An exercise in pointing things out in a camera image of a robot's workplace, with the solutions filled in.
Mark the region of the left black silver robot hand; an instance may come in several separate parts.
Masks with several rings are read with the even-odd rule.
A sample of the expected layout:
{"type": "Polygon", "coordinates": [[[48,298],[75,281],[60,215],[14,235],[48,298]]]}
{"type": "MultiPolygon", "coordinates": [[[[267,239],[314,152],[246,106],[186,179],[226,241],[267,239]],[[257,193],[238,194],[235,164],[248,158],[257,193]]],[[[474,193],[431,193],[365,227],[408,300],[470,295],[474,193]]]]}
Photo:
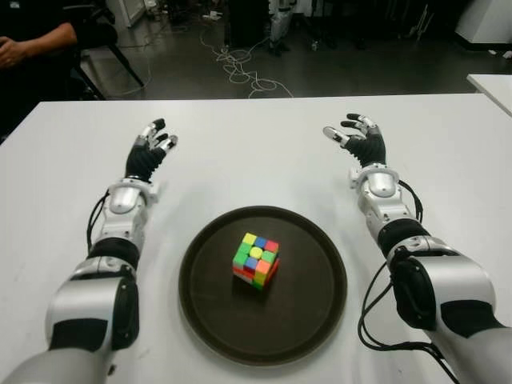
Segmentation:
{"type": "Polygon", "coordinates": [[[165,128],[165,119],[158,118],[149,123],[136,137],[126,160],[126,178],[135,178],[143,182],[151,180],[153,172],[178,144],[176,135],[162,132],[165,128]]]}

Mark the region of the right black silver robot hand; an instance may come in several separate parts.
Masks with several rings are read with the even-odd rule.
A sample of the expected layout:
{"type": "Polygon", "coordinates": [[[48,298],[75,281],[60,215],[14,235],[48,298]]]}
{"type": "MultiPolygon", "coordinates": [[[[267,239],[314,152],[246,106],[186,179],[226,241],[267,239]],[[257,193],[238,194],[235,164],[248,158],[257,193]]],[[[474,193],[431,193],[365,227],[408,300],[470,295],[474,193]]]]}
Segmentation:
{"type": "Polygon", "coordinates": [[[355,157],[361,167],[386,164],[386,145],[378,124],[362,114],[347,114],[340,125],[359,134],[346,134],[331,126],[325,126],[322,132],[355,157]]]}

